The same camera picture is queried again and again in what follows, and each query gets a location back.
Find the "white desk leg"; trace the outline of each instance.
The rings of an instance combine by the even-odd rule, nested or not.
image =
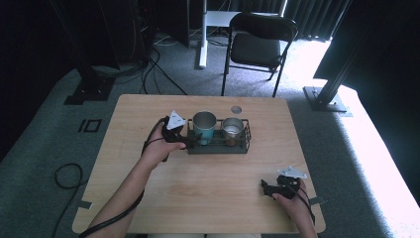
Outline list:
[[[202,39],[201,39],[201,51],[200,51],[200,68],[205,68],[207,63],[207,0],[203,0],[203,26],[202,26]]]

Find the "floor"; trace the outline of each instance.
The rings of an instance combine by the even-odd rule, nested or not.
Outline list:
[[[151,68],[151,63],[131,73],[129,69],[135,67],[131,64],[122,66],[125,73],[95,67],[118,74],[107,101],[64,106],[80,77],[72,70],[62,78],[0,166],[0,237],[76,237],[71,224],[84,187],[59,187],[54,181],[58,169],[75,163],[82,167],[82,180],[88,179],[121,94],[220,95],[225,48],[216,43],[226,39],[211,40],[205,69],[198,68],[197,41],[187,49],[171,39],[155,45],[151,59],[158,67]],[[277,93],[288,103],[317,194],[328,200],[322,205],[327,229],[321,236],[414,237],[420,233],[420,210],[358,93],[340,88],[347,113],[312,111],[304,96],[303,86],[325,83],[312,76],[327,49],[328,43],[299,40],[293,44]],[[258,73],[232,70],[226,95],[270,97],[274,82],[261,78]],[[94,133],[86,133],[80,131],[83,120],[101,124]],[[79,171],[68,169],[59,171],[58,180],[77,183]]]

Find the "chair seat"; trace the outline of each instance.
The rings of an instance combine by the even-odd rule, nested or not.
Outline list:
[[[280,65],[280,42],[239,33],[232,43],[231,60],[256,66],[278,67]]]

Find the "hand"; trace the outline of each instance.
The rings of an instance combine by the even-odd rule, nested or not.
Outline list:
[[[168,143],[161,134],[162,123],[159,123],[151,138],[148,140],[148,145],[145,148],[141,161],[144,162],[148,168],[153,170],[162,162],[170,152],[181,150],[186,147],[180,142]]]
[[[299,189],[297,192],[308,203],[308,197],[305,194],[306,184],[302,179],[300,179],[300,188],[301,189]],[[297,229],[299,230],[299,233],[302,237],[317,237],[308,207],[297,195],[295,195],[292,199],[287,199],[278,193],[274,193],[272,197],[284,207],[287,214],[296,224]]]

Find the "table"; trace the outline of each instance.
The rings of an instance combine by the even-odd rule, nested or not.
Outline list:
[[[287,0],[281,2],[278,15],[283,16],[286,8]],[[199,66],[205,68],[207,65],[207,27],[229,27],[232,18],[239,12],[225,12],[225,11],[207,11],[207,0],[203,0],[203,25],[202,25],[202,40],[200,49]]]
[[[241,114],[231,111],[242,108]],[[79,207],[73,230],[84,231],[138,160],[159,118],[175,110],[185,119],[212,111],[218,119],[248,119],[251,145],[246,154],[170,154],[152,173],[130,233],[293,233],[287,214],[263,195],[261,179],[275,184],[277,169],[294,166],[308,174],[309,197],[315,189],[287,103],[280,98],[122,95]],[[186,135],[186,128],[181,134]],[[325,229],[319,205],[313,205],[316,230]]]

